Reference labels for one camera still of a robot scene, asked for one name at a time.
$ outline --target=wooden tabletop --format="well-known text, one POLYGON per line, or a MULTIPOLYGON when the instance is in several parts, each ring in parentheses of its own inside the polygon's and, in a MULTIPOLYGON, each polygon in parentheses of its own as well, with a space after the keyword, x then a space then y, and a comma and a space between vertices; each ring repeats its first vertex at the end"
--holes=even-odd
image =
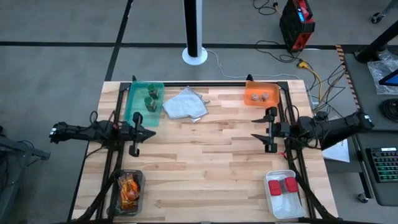
MULTIPOLYGON (((303 81, 288 83, 292 103, 300 116, 311 116, 303 81)), ((115 109, 119 84, 104 83, 98 120, 108 119, 115 109)), ((166 87, 165 100, 182 89, 166 87)), ((193 89, 210 100, 208 115, 192 123, 188 118, 170 120, 163 111, 159 126, 148 128, 157 134, 139 145, 138 158, 128 154, 131 143, 126 144, 122 169, 139 169, 144 173, 144 203, 139 215, 115 217, 114 222, 276 221, 269 213, 263 178, 269 171, 288 169, 288 165, 280 154, 264 153, 264 145, 251 136, 265 134, 267 124, 251 122, 264 116, 264 108, 243 103, 243 86, 193 89)), ((275 140, 278 151, 283 152, 283 140, 275 140)), ((99 147, 98 143, 90 143, 88 153, 99 147)), ((337 215, 322 152, 305 149, 303 156, 311 189, 328 211, 337 215)), ((105 159, 106 149, 85 161, 72 218, 82 215, 100 191, 105 159)), ((302 191, 300 195, 307 211, 305 195, 302 191)))

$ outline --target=red power station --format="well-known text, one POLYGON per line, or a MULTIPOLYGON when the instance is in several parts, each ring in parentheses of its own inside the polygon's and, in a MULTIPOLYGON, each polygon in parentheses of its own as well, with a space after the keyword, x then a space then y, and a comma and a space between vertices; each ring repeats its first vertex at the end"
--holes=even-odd
POLYGON ((280 17, 279 27, 289 52, 304 48, 315 30, 315 22, 307 0, 288 0, 280 17))

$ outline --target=orange tray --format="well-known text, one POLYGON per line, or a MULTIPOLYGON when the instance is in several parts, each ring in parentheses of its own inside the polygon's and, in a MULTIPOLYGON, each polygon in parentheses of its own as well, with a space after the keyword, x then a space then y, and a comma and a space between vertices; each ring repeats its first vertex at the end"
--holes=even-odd
POLYGON ((279 104, 279 85, 272 83, 261 83, 246 81, 246 89, 244 91, 244 104, 249 106, 262 106, 270 108, 279 104), (268 93, 268 99, 263 101, 261 95, 268 93), (258 100, 253 100, 252 96, 256 94, 258 100))

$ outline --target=white cloth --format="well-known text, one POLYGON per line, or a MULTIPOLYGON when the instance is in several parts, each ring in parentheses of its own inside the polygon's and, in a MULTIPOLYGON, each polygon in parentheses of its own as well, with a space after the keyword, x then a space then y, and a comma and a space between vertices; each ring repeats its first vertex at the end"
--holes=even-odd
POLYGON ((170 119, 191 117, 192 122, 196 122, 208 114, 206 103, 201 95, 187 86, 180 94, 163 103, 163 108, 170 119))

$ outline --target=keyboard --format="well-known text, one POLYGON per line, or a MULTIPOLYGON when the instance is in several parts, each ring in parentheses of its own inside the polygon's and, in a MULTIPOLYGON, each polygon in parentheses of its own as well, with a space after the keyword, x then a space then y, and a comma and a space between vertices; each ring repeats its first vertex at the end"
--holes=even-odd
POLYGON ((398 182, 398 150, 394 147, 366 149, 379 183, 398 182))

